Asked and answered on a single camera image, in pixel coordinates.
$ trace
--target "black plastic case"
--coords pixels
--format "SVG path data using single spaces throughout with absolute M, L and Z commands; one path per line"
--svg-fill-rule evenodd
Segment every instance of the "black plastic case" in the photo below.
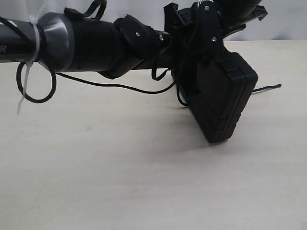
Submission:
M 212 59 L 209 65 L 199 61 L 197 93 L 185 96 L 210 143 L 231 138 L 258 81 L 257 73 L 238 53 L 228 52 L 225 57 Z

